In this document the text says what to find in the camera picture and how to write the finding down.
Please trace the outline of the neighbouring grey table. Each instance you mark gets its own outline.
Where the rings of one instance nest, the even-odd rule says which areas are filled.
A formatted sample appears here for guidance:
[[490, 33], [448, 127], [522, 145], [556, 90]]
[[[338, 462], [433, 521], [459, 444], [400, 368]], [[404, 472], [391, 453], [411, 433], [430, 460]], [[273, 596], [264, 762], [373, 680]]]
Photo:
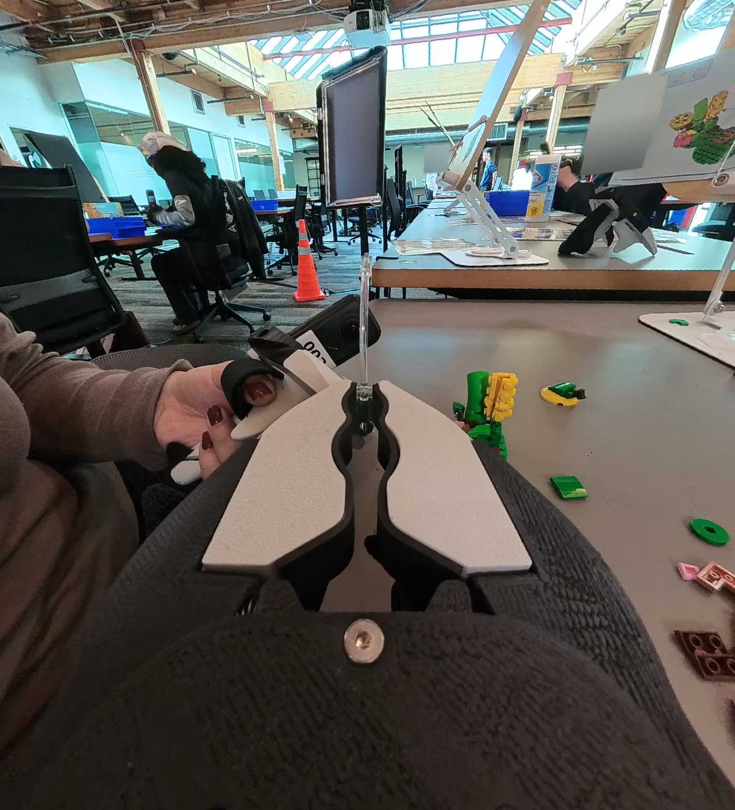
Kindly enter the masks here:
[[[404, 230], [403, 240], [464, 240], [487, 245], [482, 227], [460, 208], [446, 215], [448, 203], [436, 200]], [[658, 253], [641, 246], [613, 254], [599, 241], [583, 256], [559, 257], [557, 240], [526, 241], [524, 248], [547, 264], [504, 267], [458, 267], [441, 254], [399, 254], [392, 243], [374, 260], [372, 282], [380, 289], [451, 290], [457, 297], [579, 298], [605, 300], [707, 299], [727, 255], [729, 243], [684, 232], [660, 230]], [[735, 262], [725, 286], [735, 300]]]

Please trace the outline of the clear flexible rod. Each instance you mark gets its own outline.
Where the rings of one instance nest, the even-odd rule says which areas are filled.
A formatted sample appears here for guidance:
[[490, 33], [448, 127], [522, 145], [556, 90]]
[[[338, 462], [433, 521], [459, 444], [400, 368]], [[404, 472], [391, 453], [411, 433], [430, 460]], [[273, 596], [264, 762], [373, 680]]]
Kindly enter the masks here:
[[364, 253], [360, 266], [359, 378], [356, 386], [356, 402], [361, 410], [370, 408], [373, 395], [368, 370], [371, 281], [372, 256]]

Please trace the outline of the white wipes canister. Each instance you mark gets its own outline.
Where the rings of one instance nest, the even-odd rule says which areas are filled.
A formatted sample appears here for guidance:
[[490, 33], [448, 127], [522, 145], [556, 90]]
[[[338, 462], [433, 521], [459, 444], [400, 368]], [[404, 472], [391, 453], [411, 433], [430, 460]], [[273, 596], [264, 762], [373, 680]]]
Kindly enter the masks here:
[[562, 157], [558, 154], [540, 155], [533, 165], [532, 185], [525, 211], [525, 222], [546, 222], [553, 209], [555, 188]]

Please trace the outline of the black screen on stand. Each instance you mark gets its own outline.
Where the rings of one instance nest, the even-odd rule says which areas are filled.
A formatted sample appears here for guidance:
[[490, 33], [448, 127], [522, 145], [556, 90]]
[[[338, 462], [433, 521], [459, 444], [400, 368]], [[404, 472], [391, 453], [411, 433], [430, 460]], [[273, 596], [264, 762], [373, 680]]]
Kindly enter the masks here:
[[383, 201], [387, 64], [387, 47], [373, 47], [325, 73], [316, 89], [324, 202], [357, 212], [363, 303], [369, 300], [372, 269], [367, 212]]

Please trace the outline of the grey desk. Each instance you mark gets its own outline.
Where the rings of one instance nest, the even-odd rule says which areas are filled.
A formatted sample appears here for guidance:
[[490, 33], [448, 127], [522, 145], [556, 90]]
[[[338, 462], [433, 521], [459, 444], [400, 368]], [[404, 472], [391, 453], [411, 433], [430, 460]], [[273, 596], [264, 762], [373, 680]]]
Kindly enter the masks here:
[[[514, 372], [503, 424], [510, 463], [597, 548], [635, 604], [676, 696], [735, 785], [735, 683], [708, 683], [676, 629], [735, 644], [735, 598], [681, 580], [676, 564], [735, 574], [735, 375], [638, 322], [660, 305], [376, 300], [382, 329], [371, 379], [390, 380], [450, 415], [473, 370]], [[585, 389], [567, 408], [540, 391]], [[563, 501], [552, 476], [574, 475], [585, 500]]]

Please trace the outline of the person's left hand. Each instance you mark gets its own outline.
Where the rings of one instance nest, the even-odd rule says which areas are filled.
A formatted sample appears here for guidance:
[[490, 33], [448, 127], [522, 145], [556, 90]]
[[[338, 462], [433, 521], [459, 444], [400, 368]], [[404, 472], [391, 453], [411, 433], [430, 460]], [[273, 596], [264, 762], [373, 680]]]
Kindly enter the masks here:
[[224, 372], [236, 365], [231, 361], [171, 373], [154, 412], [153, 428], [162, 448], [199, 446], [202, 481], [244, 447], [244, 440], [231, 435], [236, 417], [221, 384]]

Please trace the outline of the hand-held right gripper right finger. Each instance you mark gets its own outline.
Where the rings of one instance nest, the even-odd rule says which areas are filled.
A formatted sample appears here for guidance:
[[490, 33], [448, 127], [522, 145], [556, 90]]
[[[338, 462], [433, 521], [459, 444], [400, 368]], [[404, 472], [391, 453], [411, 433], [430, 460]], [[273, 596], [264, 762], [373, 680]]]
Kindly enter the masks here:
[[443, 413], [389, 382], [374, 386], [382, 479], [366, 549], [393, 579], [392, 609], [423, 611], [437, 588], [531, 571], [533, 560], [479, 445]]

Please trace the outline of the dark brown lego plate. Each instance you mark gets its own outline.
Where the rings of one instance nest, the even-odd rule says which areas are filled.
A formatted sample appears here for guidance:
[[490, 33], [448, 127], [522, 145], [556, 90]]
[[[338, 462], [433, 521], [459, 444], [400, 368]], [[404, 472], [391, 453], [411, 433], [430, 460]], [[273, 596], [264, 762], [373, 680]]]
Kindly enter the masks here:
[[674, 636], [686, 655], [698, 657], [721, 657], [728, 654], [722, 637], [715, 631], [675, 630]]
[[694, 653], [697, 673], [708, 681], [735, 680], [735, 656], [726, 653]]

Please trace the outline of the white tilted book stand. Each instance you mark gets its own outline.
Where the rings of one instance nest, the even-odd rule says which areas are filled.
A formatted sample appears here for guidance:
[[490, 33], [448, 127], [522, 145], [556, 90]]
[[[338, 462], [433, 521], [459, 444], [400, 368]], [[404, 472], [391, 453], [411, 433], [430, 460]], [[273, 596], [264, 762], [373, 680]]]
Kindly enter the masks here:
[[455, 193], [455, 201], [474, 215], [488, 241], [488, 247], [496, 251], [496, 257], [508, 262], [518, 260], [518, 242], [486, 202], [472, 177], [482, 148], [494, 129], [505, 98], [512, 89], [549, 5], [549, 1], [531, 2], [491, 71], [466, 133], [454, 148], [448, 169], [437, 180], [440, 189]]

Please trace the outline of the orange traffic cone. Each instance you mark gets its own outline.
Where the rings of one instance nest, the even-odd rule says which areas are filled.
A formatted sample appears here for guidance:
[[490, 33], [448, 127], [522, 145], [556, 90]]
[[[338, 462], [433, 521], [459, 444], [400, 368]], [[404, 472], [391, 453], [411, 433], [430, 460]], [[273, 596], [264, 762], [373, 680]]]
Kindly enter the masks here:
[[293, 292], [293, 298], [298, 303], [325, 300], [327, 296], [322, 291], [319, 284], [304, 219], [299, 220], [298, 231], [298, 286]]

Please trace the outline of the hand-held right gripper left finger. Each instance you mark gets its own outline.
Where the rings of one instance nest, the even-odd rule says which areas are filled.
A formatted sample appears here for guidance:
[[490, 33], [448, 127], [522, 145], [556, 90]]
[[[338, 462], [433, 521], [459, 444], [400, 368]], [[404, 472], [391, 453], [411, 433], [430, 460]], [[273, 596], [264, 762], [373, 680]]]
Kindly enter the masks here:
[[351, 381], [335, 381], [265, 430], [202, 570], [285, 580], [305, 609], [320, 609], [353, 555], [354, 391]]

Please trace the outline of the black office chair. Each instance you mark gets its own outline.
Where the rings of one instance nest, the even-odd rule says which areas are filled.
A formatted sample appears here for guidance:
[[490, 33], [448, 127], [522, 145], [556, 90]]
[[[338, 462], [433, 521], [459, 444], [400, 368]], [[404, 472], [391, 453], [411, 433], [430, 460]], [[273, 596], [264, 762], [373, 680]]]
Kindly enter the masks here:
[[192, 287], [200, 301], [200, 323], [192, 331], [197, 342], [200, 330], [213, 319], [237, 321], [248, 328], [250, 334], [261, 330], [244, 317], [245, 313], [259, 313], [264, 322], [271, 321], [267, 309], [252, 305], [232, 304], [226, 294], [238, 296], [247, 289], [251, 278], [248, 263], [232, 248], [232, 237], [227, 223], [226, 183], [217, 176], [210, 179], [210, 214], [204, 230], [199, 230], [189, 244], [191, 253]]
[[0, 312], [60, 355], [105, 354], [125, 313], [100, 272], [73, 170], [0, 166]]

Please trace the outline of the person's sweater torso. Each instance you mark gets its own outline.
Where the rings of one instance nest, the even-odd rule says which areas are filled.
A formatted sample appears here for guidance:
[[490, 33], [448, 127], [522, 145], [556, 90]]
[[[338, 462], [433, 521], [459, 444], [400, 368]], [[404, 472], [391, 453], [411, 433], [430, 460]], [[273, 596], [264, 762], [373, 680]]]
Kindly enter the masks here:
[[71, 647], [137, 548], [111, 465], [29, 459], [20, 404], [0, 409], [0, 764], [51, 700]]

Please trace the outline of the person's left forearm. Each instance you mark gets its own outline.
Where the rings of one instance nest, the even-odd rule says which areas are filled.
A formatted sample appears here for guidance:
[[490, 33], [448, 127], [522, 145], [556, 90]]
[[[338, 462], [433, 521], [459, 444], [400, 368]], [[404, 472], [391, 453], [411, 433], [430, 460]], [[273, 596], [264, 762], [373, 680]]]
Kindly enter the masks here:
[[154, 420], [169, 377], [191, 370], [101, 370], [45, 352], [31, 332], [0, 313], [0, 435], [19, 451], [48, 459], [135, 461], [156, 470], [167, 460]]

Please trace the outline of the ceiling projector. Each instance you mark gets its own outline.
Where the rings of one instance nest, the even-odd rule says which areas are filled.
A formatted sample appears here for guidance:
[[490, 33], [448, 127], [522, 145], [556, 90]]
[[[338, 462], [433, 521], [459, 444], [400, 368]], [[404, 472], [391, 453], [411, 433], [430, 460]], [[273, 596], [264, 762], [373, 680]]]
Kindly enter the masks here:
[[392, 42], [388, 1], [350, 1], [342, 28], [353, 49], [390, 46]]

